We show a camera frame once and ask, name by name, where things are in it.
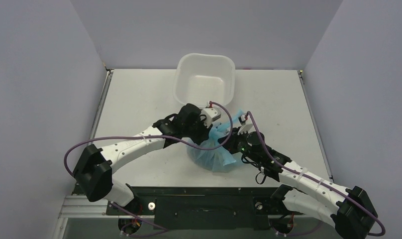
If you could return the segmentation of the light blue plastic bag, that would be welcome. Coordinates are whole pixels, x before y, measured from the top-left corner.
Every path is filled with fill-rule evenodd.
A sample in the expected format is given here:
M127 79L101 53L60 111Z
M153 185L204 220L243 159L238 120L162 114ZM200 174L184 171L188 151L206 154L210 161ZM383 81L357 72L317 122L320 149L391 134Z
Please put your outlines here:
M242 166L243 163L240 159L241 154L230 154L224 147L215 150L205 150L219 145L218 140L222 137L226 138L230 129L229 118L224 122L217 122L213 124L210 130L209 139L204 141L200 147L204 150L196 149L187 146L187 154L191 161L197 166L202 167L211 172L226 173L235 168Z

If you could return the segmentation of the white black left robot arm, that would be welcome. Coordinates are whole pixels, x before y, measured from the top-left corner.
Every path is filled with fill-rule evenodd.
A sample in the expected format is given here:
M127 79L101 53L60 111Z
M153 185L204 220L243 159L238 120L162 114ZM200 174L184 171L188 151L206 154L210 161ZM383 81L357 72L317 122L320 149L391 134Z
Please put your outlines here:
M81 186L87 199L96 202L107 199L119 204L126 214L138 209L138 200L131 189L113 179L121 167L152 151L166 148L182 138L190 138L199 145L208 139L215 116L214 108L200 109L186 104L177 114L160 119L130 140L97 148L91 144L84 148L72 176Z

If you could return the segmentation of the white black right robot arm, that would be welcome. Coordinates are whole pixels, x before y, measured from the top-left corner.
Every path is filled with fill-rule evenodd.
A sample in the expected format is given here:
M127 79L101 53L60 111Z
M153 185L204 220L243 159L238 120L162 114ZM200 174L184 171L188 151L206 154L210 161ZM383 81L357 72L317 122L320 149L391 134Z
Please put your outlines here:
M274 211L295 211L319 219L334 227L344 239L371 235L378 214L361 187L348 188L315 175L266 145L264 135L256 131L235 131L218 142L230 154L241 153L261 174L281 183L282 193L274 194L270 200Z

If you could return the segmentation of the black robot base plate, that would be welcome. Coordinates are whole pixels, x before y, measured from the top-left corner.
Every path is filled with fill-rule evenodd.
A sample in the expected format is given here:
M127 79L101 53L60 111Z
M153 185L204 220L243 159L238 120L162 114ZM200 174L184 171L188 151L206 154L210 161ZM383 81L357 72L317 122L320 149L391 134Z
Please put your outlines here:
M270 229L291 211L282 187L133 187L125 209L169 230Z

